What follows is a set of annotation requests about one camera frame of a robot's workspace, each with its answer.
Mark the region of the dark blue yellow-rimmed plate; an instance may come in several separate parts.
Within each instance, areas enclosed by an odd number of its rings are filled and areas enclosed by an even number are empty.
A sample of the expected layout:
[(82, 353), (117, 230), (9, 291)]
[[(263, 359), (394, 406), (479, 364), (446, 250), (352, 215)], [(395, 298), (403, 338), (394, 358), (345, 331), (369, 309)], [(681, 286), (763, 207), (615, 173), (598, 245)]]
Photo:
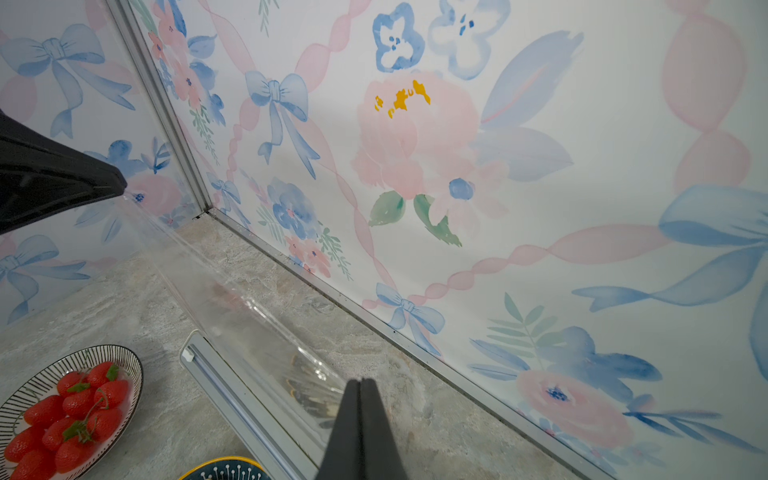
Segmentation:
[(270, 480), (261, 464), (246, 457), (226, 456), (205, 462), (180, 480)]

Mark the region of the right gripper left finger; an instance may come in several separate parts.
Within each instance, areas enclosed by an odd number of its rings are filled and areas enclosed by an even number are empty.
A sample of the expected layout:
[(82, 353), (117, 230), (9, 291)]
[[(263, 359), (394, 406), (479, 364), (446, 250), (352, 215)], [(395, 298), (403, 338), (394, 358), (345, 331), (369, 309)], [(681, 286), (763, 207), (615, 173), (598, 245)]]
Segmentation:
[(350, 380), (344, 390), (316, 480), (362, 478), (360, 382)]

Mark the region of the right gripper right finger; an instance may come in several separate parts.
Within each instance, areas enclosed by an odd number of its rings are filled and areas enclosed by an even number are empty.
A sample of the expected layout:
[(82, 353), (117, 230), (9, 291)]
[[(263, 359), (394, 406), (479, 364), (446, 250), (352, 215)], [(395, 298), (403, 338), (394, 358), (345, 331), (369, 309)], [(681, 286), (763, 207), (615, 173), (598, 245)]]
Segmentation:
[(365, 479), (407, 480), (386, 409), (373, 379), (360, 383), (362, 467)]

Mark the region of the cream plastic wrap dispenser box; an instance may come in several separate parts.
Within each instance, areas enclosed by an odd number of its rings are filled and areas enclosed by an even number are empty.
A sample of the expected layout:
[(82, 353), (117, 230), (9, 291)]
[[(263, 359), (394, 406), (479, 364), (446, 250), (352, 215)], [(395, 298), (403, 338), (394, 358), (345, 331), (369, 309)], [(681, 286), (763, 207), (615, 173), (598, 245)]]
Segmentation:
[(221, 354), (198, 330), (185, 340), (179, 360), (271, 478), (316, 477), (323, 432), (272, 377)]

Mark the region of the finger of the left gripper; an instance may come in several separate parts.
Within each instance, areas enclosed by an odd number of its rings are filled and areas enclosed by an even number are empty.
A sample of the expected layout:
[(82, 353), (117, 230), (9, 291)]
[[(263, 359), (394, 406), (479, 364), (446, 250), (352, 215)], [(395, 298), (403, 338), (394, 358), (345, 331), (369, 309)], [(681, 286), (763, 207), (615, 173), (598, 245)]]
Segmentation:
[(119, 197), (120, 170), (1, 115), (1, 232)]

